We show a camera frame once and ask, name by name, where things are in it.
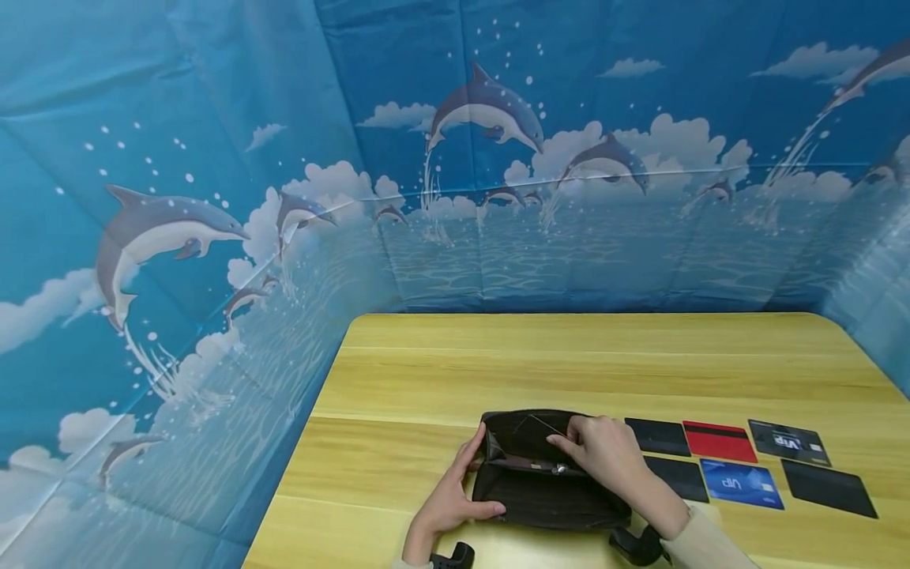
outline right hand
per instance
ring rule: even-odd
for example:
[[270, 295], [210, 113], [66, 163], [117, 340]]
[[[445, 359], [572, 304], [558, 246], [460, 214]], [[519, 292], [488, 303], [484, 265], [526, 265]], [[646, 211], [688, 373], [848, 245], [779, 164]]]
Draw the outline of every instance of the right hand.
[[632, 427], [618, 419], [575, 415], [569, 419], [566, 435], [550, 435], [547, 442], [627, 502], [653, 476]]

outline red card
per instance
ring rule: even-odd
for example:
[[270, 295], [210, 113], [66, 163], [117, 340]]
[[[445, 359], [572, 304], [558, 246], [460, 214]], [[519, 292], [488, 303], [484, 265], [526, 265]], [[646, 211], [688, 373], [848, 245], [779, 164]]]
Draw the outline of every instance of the red card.
[[755, 456], [745, 429], [692, 421], [683, 421], [682, 427], [685, 429], [685, 438], [689, 441], [692, 454], [758, 463], [758, 457]]

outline black vip card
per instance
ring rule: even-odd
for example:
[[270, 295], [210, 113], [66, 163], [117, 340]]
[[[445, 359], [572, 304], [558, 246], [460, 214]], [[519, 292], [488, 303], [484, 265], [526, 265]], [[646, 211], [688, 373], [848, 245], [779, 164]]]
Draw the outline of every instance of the black vip card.
[[683, 426], [678, 422], [648, 421], [626, 417], [626, 424], [635, 432], [638, 446], [645, 452], [660, 452], [677, 456], [692, 456], [685, 439]]
[[781, 460], [781, 464], [790, 494], [797, 500], [878, 519], [859, 476], [787, 460]]
[[666, 482], [684, 500], [709, 502], [708, 491], [704, 488], [702, 469], [698, 467], [698, 464], [659, 456], [645, 456], [644, 462], [651, 472]]
[[831, 466], [828, 451], [815, 431], [797, 429], [771, 422], [749, 420], [752, 438], [758, 452], [773, 454], [794, 461]]

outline sleeve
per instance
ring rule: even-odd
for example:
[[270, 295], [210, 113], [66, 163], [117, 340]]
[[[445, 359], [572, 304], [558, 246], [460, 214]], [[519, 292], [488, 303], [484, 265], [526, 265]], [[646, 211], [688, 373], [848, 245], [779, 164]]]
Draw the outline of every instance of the sleeve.
[[676, 566], [682, 569], [759, 569], [697, 508], [689, 509], [689, 522], [682, 533], [662, 544]]
[[427, 563], [425, 565], [415, 567], [414, 565], [408, 565], [399, 559], [398, 561], [392, 563], [392, 569], [433, 569], [433, 563]]

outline black object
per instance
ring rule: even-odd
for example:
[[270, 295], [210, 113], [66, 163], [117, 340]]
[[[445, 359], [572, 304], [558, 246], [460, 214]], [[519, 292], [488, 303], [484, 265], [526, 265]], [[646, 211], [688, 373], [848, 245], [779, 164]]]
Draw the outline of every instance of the black object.
[[859, 476], [786, 459], [781, 464], [794, 498], [878, 519]]
[[677, 456], [692, 456], [685, 430], [678, 422], [648, 421], [626, 417], [626, 424], [635, 432], [638, 446], [645, 452], [661, 452]]
[[772, 422], [749, 420], [752, 438], [758, 452], [773, 454], [794, 461], [831, 466], [828, 451], [815, 431], [788, 427]]
[[550, 530], [612, 532], [610, 544], [633, 565], [650, 565], [664, 555], [660, 536], [646, 528], [641, 537], [628, 531], [632, 508], [606, 490], [569, 456], [547, 442], [566, 433], [569, 419], [581, 413], [547, 409], [487, 412], [471, 499], [506, 506], [499, 520]]
[[675, 461], [659, 456], [645, 456], [645, 463], [658, 478], [686, 500], [710, 502], [704, 487], [702, 469], [695, 462]]
[[452, 557], [443, 557], [439, 554], [430, 556], [433, 569], [471, 569], [474, 565], [474, 548], [464, 542], [455, 544]]

